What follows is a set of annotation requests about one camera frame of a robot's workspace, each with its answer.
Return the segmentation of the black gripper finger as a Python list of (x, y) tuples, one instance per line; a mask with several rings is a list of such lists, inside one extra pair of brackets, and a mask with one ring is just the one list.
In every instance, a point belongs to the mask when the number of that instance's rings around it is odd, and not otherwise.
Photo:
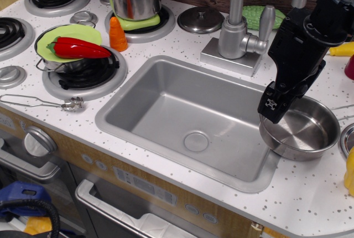
[(287, 106), (287, 96), (276, 90), (275, 82), (271, 82), (260, 99), (258, 113), (270, 122), (278, 123), (284, 116)]
[(294, 102), (296, 99), (300, 99), (304, 96), (304, 94), (308, 90), (308, 82), (307, 80), (303, 80), (297, 84), (297, 86), (293, 87), (289, 92), (289, 101)]

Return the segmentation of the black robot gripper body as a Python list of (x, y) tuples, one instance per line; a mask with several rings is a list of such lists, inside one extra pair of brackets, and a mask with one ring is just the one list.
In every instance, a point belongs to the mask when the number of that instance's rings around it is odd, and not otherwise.
[(288, 92), (298, 83), (307, 80), (308, 89), (321, 73), (325, 47), (308, 36), (304, 20), (310, 11), (292, 9), (282, 21), (268, 55), (277, 67), (275, 88), (287, 98)]

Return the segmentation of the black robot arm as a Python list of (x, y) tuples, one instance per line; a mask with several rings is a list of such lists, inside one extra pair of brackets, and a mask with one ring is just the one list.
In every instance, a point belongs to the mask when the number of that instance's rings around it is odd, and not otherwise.
[(317, 0), (312, 11), (294, 7), (269, 48), (277, 75), (265, 89), (258, 113), (278, 123), (322, 72), (327, 51), (351, 36), (353, 0)]

